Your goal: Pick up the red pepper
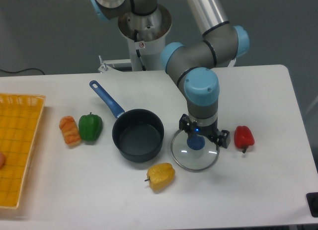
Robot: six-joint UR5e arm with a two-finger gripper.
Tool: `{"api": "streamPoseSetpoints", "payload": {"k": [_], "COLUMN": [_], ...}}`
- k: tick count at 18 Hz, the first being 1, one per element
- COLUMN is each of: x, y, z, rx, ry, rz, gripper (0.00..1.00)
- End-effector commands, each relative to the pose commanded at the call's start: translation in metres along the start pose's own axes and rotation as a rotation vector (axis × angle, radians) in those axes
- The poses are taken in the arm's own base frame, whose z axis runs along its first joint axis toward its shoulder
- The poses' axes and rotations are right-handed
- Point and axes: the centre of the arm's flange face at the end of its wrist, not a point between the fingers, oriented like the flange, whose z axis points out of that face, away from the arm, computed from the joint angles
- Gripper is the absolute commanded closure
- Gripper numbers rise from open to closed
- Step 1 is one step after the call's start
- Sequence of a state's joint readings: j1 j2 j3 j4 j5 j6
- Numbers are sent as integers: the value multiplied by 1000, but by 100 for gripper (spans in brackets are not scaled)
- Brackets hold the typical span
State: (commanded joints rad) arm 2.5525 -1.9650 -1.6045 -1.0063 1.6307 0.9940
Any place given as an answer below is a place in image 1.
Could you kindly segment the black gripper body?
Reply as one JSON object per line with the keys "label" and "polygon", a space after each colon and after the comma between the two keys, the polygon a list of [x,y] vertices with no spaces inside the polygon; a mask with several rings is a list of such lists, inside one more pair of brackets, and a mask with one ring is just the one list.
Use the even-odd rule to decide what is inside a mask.
{"label": "black gripper body", "polygon": [[217,119],[211,125],[208,126],[199,126],[198,122],[191,122],[190,120],[187,120],[186,133],[189,139],[193,138],[196,135],[199,135],[206,137],[210,141],[213,141],[218,135],[217,124]]}

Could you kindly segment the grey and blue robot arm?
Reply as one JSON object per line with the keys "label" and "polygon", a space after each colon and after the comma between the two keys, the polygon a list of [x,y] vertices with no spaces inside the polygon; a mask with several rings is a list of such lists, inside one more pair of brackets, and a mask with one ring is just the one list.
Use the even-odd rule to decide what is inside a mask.
{"label": "grey and blue robot arm", "polygon": [[249,50],[249,36],[230,24],[219,0],[187,0],[202,34],[191,47],[165,37],[171,29],[169,11],[158,0],[90,0],[101,20],[117,18],[127,40],[134,71],[164,70],[187,101],[188,115],[179,127],[190,138],[201,135],[227,148],[228,131],[218,130],[218,78],[213,68]]}

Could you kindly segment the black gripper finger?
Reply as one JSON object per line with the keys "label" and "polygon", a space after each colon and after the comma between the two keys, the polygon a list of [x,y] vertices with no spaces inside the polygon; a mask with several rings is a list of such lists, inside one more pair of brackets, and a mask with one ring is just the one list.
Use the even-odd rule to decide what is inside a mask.
{"label": "black gripper finger", "polygon": [[212,134],[208,135],[208,139],[213,142],[216,146],[227,149],[231,139],[230,132],[227,130],[216,130],[213,131]]}
{"label": "black gripper finger", "polygon": [[183,114],[179,120],[179,130],[191,133],[191,122],[188,115]]}

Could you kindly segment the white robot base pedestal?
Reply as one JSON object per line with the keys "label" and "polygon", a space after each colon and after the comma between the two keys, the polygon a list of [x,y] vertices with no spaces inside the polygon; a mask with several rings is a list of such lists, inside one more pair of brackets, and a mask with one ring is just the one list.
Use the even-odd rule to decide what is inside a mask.
{"label": "white robot base pedestal", "polygon": [[119,30],[127,40],[133,71],[162,70],[160,55],[171,29],[171,15],[161,4],[149,15],[132,12],[118,18]]}

